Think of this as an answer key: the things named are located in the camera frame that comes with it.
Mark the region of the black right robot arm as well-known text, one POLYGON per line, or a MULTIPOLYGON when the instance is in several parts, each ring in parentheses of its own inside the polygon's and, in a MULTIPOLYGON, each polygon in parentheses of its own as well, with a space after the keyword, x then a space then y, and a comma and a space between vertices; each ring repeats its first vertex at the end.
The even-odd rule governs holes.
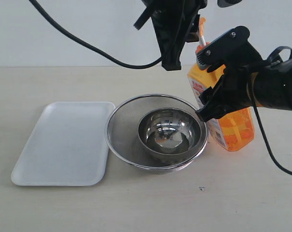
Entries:
POLYGON ((211 73, 224 66, 214 87, 202 92, 200 120, 219 119, 251 106, 292 111, 292 49, 287 61, 277 47, 267 59, 249 43, 250 31, 237 26, 197 52, 198 66, 211 73))

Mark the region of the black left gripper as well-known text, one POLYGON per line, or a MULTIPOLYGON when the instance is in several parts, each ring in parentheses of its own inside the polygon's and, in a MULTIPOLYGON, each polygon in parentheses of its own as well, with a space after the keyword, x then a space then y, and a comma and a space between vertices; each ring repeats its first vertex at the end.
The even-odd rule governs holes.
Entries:
POLYGON ((199 41, 198 11, 207 6, 206 0, 144 0, 145 10, 134 23, 141 29, 148 19, 162 56, 162 67, 167 71, 181 69, 180 56, 185 43, 199 41))

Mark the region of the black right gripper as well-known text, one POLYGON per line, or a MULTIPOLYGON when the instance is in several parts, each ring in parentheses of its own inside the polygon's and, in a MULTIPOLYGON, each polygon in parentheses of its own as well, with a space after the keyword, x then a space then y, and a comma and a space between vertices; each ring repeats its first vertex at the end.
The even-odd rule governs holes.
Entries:
POLYGON ((245 67, 262 61, 262 57, 249 43, 249 36, 247 27, 237 26, 199 50, 205 54, 208 73, 225 66, 216 85, 199 96, 203 106, 196 114, 201 121, 220 119, 251 106, 247 91, 249 72, 245 67))

